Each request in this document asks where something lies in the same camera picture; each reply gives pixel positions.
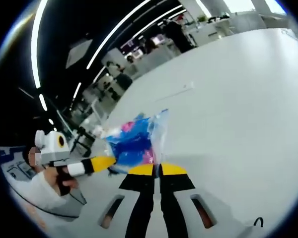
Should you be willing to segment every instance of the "plastic bag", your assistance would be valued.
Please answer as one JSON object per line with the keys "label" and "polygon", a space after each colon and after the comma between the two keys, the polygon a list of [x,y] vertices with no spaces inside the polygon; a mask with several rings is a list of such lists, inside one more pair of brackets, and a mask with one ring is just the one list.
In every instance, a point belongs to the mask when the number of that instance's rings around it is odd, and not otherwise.
{"label": "plastic bag", "polygon": [[168,110],[151,117],[139,114],[135,121],[107,131],[105,139],[117,163],[110,169],[127,174],[132,167],[159,164],[163,160],[163,145],[167,129]]}

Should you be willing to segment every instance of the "cable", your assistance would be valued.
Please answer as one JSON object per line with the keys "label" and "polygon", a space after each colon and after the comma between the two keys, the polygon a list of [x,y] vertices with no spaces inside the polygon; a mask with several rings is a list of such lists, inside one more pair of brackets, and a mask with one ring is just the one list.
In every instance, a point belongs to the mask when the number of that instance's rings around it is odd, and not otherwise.
{"label": "cable", "polygon": [[33,204],[32,202],[29,202],[27,199],[25,199],[9,182],[8,182],[9,186],[12,188],[12,190],[17,194],[19,195],[24,201],[26,201],[27,203],[31,204],[33,207],[43,211],[43,212],[46,212],[48,214],[51,214],[53,216],[59,216],[59,217],[65,217],[65,218],[78,218],[78,216],[67,216],[67,215],[61,215],[61,214],[57,214],[57,213],[53,213],[53,212],[50,212],[50,211],[46,211],[40,207],[38,207],[37,205]]}
{"label": "cable", "polygon": [[257,225],[258,220],[260,221],[260,227],[263,227],[264,225],[264,219],[262,217],[258,217],[255,222],[254,222],[254,226]]}

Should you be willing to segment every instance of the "white wall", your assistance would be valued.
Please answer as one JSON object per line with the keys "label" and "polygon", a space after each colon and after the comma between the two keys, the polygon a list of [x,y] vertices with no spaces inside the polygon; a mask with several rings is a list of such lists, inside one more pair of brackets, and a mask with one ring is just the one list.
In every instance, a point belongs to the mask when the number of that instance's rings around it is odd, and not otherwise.
{"label": "white wall", "polygon": [[201,0],[201,2],[209,10],[212,16],[220,16],[222,12],[231,14],[231,11],[223,0]]}
{"label": "white wall", "polygon": [[271,11],[267,3],[265,2],[265,0],[251,0],[251,1],[253,2],[256,11],[259,14],[265,14],[265,15],[271,14]]}
{"label": "white wall", "polygon": [[197,20],[201,15],[205,15],[195,0],[179,0],[179,2],[189,11],[194,20]]}
{"label": "white wall", "polygon": [[121,66],[125,66],[128,63],[124,55],[117,48],[113,48],[110,51],[108,51],[104,58],[101,60],[104,66],[106,66],[107,61],[112,61]]}
{"label": "white wall", "polygon": [[193,18],[193,16],[191,16],[190,15],[190,13],[189,12],[185,12],[185,13],[183,13],[183,15],[184,15],[184,17],[188,20],[188,21],[194,21],[195,19]]}

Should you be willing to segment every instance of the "black ceiling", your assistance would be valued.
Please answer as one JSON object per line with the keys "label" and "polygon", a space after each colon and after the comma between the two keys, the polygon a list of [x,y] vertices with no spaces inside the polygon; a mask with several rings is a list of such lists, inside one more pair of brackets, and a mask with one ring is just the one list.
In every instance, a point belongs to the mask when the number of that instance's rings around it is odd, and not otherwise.
{"label": "black ceiling", "polygon": [[[123,3],[118,0],[106,0],[100,4],[94,0],[48,0],[38,38],[41,89],[35,88],[30,58],[34,16],[13,40],[0,63],[0,134],[14,133],[19,136],[26,127],[33,128],[33,131],[38,127],[51,129],[47,119],[57,121],[57,118],[54,110],[45,112],[42,109],[38,100],[39,93],[50,98],[61,110],[68,107],[78,83],[81,82],[82,86],[77,99],[100,71],[100,59],[106,54],[109,46],[120,47],[149,22],[180,5],[177,0],[151,0],[116,31],[91,68],[86,70],[88,62],[103,39],[126,14],[142,2],[143,0],[129,0]],[[28,4],[27,1],[21,3],[22,7],[16,8],[19,14],[20,9]],[[157,7],[143,14],[154,5]],[[71,46],[82,38],[93,39],[86,55],[69,69],[65,69]],[[25,95],[18,87],[27,91],[34,99]],[[33,122],[33,118],[38,116],[40,118]]]}

